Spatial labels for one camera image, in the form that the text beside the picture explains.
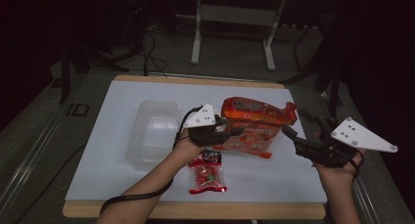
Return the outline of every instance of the person's arm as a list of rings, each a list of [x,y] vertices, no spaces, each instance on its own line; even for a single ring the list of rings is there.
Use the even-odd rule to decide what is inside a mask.
[[[158,166],[122,195],[139,195],[158,191],[203,149],[193,144],[189,138],[180,140],[174,150]],[[145,223],[160,197],[113,203],[101,213],[97,223]]]
[[[360,155],[353,160],[359,164]],[[360,219],[352,197],[352,182],[354,168],[346,164],[343,168],[328,168],[314,163],[320,176],[320,181],[329,201],[331,215],[336,224],[358,224]]]

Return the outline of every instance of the orange package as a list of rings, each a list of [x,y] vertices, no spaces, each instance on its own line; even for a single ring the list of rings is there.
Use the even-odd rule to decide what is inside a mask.
[[[242,131],[242,134],[230,136],[223,145],[215,150],[232,150],[263,158],[271,158],[272,141],[280,131],[281,125],[290,125],[297,121],[296,105],[288,102],[284,109],[278,109],[266,103],[233,97],[222,105],[222,117],[228,119],[225,131]]]

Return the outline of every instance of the white metal table leg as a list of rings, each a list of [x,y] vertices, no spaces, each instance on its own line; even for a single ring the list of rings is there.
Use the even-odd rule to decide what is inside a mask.
[[[274,58],[272,56],[272,51],[271,51],[271,43],[272,43],[272,40],[274,39],[275,32],[278,28],[278,23],[280,21],[281,14],[284,9],[285,2],[286,0],[281,0],[280,5],[278,6],[278,11],[275,15],[275,19],[271,25],[269,36],[267,39],[263,41],[263,50],[265,52],[266,65],[268,66],[268,70],[275,70]]]
[[[193,42],[193,51],[192,51],[192,65],[197,65],[199,63],[199,53],[201,51],[201,6],[202,0],[198,0],[198,7],[196,8],[196,34],[195,41]]]

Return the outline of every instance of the red candy package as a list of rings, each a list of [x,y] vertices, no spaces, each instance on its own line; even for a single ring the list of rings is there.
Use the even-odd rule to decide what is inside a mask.
[[[220,152],[205,150],[189,163],[192,170],[192,195],[213,191],[226,192]]]
[[[294,124],[297,121],[296,105],[288,102],[284,109],[278,109],[263,102],[233,97],[222,105],[222,116],[229,122],[225,131],[241,129],[242,134],[231,136],[215,150],[233,150],[263,158],[271,158],[272,142],[283,123]]]

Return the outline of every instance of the clear plastic bin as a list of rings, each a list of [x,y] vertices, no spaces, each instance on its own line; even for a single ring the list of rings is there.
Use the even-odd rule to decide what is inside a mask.
[[[180,118],[175,102],[140,104],[125,154],[136,169],[149,171],[171,152]]]

